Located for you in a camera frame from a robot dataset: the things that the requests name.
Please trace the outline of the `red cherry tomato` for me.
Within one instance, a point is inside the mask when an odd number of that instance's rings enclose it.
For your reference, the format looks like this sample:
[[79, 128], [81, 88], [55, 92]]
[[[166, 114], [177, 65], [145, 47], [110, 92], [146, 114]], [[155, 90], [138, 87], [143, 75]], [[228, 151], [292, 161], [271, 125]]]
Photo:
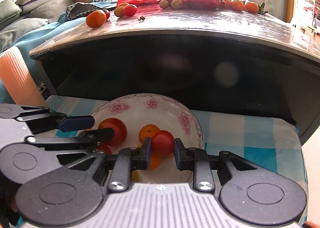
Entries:
[[151, 151], [161, 157], [170, 156], [174, 152], [175, 139], [167, 130], [160, 130], [151, 138]]
[[108, 145], [101, 143], [99, 146], [97, 146], [97, 150], [99, 151], [103, 151], [106, 154], [112, 155], [112, 151], [110, 149], [110, 147], [108, 147]]

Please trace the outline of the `yellow-brown longan fruit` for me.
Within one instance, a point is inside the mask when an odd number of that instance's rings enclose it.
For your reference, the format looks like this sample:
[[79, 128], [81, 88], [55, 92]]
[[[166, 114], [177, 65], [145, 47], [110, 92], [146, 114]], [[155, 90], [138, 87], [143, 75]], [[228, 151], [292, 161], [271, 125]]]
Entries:
[[132, 172], [132, 182], [138, 182], [139, 181], [139, 173], [138, 171]]

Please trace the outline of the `large red tomato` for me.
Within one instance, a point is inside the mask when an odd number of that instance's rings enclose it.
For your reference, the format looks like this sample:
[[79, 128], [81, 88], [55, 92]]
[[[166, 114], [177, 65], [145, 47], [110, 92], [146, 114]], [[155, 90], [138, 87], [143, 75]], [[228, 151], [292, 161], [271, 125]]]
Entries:
[[98, 126], [98, 129], [105, 129], [105, 128], [112, 128], [114, 131], [113, 138], [110, 138], [110, 135], [103, 134], [101, 137], [101, 143], [105, 143], [108, 146], [119, 146], [124, 143], [125, 139], [127, 138], [127, 127], [118, 118], [111, 117], [107, 118]]

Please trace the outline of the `small orange mandarin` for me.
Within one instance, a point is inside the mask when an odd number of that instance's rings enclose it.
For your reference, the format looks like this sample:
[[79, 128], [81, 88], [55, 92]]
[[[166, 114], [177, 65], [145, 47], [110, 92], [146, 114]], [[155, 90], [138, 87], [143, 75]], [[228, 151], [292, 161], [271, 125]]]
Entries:
[[143, 126], [138, 134], [140, 143], [143, 143], [145, 138], [152, 138], [159, 131], [160, 128], [154, 124], [148, 124]]

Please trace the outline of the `white floral plate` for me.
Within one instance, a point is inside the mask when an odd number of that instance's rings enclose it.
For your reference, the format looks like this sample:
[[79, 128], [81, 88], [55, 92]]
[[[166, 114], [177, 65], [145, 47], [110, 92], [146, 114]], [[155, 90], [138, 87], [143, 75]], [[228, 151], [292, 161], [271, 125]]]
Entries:
[[[175, 99], [156, 94], [126, 95], [110, 101], [92, 113], [97, 129], [101, 121], [115, 117], [127, 127], [127, 138], [119, 146], [111, 147], [117, 154], [126, 147], [140, 144], [138, 133], [148, 124], [154, 124], [161, 130], [169, 131], [175, 138], [181, 139], [184, 146], [204, 148], [200, 124], [194, 114]], [[152, 170], [137, 170], [142, 183], [191, 182], [191, 171], [179, 171], [173, 155], [162, 159], [161, 164]]]

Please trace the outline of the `peach ribbed cup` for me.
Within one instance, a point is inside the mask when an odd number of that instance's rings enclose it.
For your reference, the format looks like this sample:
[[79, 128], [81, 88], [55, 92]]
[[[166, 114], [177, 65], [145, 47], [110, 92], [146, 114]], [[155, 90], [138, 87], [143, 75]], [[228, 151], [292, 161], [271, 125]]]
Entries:
[[17, 47], [1, 54], [1, 80], [16, 104], [47, 106]]

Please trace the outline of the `blue checkered cloth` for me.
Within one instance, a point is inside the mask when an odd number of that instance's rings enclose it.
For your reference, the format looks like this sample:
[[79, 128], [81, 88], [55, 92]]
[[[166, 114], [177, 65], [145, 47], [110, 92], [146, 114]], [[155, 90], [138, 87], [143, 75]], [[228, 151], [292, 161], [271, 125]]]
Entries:
[[[108, 102], [52, 95], [50, 109], [70, 116], [91, 115]], [[308, 188], [302, 147], [295, 126], [281, 119], [190, 110], [198, 120], [208, 154], [230, 151]], [[87, 227], [244, 227], [191, 182], [142, 183], [86, 223]]]

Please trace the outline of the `grey sofa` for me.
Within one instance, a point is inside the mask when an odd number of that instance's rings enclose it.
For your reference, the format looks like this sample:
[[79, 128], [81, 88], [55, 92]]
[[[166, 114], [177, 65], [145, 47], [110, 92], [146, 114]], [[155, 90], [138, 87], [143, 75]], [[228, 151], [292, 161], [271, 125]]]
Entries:
[[57, 22], [74, 3], [104, 2], [114, 6], [118, 0], [3, 0], [1, 1], [1, 52], [9, 49], [26, 33]]

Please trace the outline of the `orange on table edge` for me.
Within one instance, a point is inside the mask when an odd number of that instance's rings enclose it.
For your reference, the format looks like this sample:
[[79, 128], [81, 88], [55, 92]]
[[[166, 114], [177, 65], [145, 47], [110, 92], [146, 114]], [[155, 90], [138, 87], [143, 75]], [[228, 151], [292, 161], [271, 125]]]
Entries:
[[101, 10], [96, 10], [86, 17], [86, 24], [89, 28], [98, 28], [107, 20], [106, 14]]

